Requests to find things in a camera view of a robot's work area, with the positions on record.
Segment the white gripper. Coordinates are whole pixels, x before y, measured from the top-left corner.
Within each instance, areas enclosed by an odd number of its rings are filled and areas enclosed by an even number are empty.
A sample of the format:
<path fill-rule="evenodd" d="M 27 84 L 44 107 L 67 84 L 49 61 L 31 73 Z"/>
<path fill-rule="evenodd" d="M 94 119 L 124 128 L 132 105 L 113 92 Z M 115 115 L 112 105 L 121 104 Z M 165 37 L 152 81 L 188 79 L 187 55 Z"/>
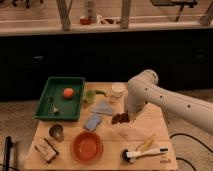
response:
<path fill-rule="evenodd" d="M 145 102 L 134 99 L 132 96 L 127 96 L 124 100 L 124 111 L 129 114 L 129 120 L 134 122 L 139 116 L 139 112 L 143 110 Z"/>

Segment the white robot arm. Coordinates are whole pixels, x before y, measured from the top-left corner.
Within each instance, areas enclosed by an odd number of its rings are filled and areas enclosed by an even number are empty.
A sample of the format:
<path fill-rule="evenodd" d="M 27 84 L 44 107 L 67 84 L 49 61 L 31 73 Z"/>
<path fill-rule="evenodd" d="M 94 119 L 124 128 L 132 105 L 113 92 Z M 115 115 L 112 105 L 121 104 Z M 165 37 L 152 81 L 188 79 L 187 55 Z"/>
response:
<path fill-rule="evenodd" d="M 158 81 L 158 75 L 151 69 L 128 81 L 124 110 L 131 121 L 139 116 L 145 103 L 150 102 L 213 135 L 213 103 L 163 89 L 158 86 Z"/>

